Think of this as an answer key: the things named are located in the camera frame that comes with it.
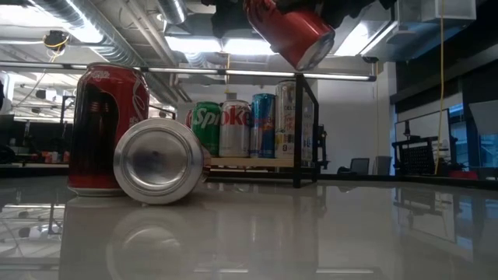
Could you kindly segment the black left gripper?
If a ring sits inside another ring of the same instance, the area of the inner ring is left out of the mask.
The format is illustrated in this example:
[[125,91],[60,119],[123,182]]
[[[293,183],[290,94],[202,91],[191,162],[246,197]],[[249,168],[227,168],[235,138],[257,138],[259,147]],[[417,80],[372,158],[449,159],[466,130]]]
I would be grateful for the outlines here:
[[[338,28],[345,17],[355,19],[366,7],[379,2],[384,9],[396,3],[396,0],[326,0],[324,1],[322,18],[332,28]],[[323,0],[275,0],[280,11],[296,9],[315,10]],[[216,38],[222,38],[231,30],[249,28],[243,0],[214,0],[216,12],[212,15],[212,33]]]

